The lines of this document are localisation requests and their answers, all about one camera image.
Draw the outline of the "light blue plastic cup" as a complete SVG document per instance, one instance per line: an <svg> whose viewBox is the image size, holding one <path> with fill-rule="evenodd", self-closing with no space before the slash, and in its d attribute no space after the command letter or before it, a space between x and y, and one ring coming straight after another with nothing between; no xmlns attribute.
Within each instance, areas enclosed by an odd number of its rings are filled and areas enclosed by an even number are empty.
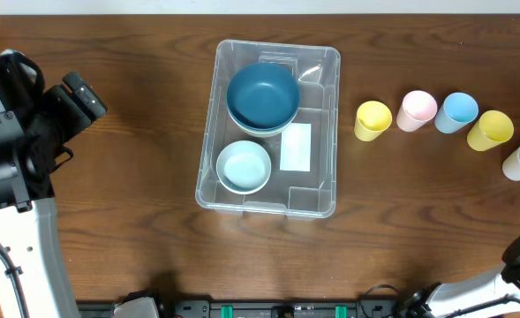
<svg viewBox="0 0 520 318"><path fill-rule="evenodd" d="M461 92L448 95L434 120L435 127L446 134L455 133L473 122L479 114L476 100Z"/></svg>

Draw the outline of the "grey plastic bowl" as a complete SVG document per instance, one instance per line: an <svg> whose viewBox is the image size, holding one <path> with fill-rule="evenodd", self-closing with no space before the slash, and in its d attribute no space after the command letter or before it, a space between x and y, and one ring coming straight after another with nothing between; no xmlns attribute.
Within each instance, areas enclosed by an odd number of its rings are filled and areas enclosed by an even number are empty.
<svg viewBox="0 0 520 318"><path fill-rule="evenodd" d="M271 158L264 147L249 140L229 144L216 160L216 174L221 184L236 194L252 194L270 179Z"/></svg>

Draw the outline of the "beige plastic bowl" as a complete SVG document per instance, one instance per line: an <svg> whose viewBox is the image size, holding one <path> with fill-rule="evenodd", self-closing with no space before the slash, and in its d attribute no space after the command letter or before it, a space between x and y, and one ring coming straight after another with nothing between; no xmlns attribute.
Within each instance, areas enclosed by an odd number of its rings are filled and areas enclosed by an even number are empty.
<svg viewBox="0 0 520 318"><path fill-rule="evenodd" d="M288 126L290 126L292 124L292 122L290 121L275 129L256 130L256 129L249 128L249 127L245 126L244 124L241 124L235 118L232 118L232 120L234 121L234 123L237 125L237 127L240 130L242 130L243 132L245 132L253 137L258 137L258 138L269 138L269 137L276 136L277 134L282 133Z"/></svg>

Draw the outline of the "dark blue bowl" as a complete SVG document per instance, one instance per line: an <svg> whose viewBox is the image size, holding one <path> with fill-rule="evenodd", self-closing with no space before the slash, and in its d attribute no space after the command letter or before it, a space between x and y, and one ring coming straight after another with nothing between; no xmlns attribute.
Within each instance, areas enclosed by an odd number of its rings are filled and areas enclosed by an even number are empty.
<svg viewBox="0 0 520 318"><path fill-rule="evenodd" d="M229 114L230 118L233 120L233 122L237 125L237 127L240 128L243 132L245 132L251 136L260 137L260 138L276 136L277 134L281 133L284 129L286 129L297 116L297 115L294 115L290 119L290 121L288 121L282 125L279 125L276 128L256 129L256 128L251 128L247 125L240 123L230 111L228 112L228 114Z"/></svg>
<svg viewBox="0 0 520 318"><path fill-rule="evenodd" d="M251 128L282 125L298 113L301 93L291 72L278 64L249 64L230 80L226 103L236 119Z"/></svg>

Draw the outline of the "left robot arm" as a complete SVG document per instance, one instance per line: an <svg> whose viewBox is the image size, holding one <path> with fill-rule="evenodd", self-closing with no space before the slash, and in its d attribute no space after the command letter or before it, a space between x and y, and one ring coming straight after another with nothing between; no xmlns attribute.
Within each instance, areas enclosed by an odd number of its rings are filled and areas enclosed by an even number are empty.
<svg viewBox="0 0 520 318"><path fill-rule="evenodd" d="M24 54L0 54L0 307L6 317L160 317L160 300L133 292L115 305L79 305L61 252L51 175L68 142L106 114L76 73L46 87Z"/></svg>

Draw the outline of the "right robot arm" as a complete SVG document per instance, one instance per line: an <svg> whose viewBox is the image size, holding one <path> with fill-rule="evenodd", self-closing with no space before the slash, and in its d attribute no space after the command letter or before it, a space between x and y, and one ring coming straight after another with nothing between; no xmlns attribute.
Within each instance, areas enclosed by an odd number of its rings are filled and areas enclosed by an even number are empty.
<svg viewBox="0 0 520 318"><path fill-rule="evenodd" d="M396 308L397 317L495 317L520 312L520 236L497 269L460 283L436 284Z"/></svg>

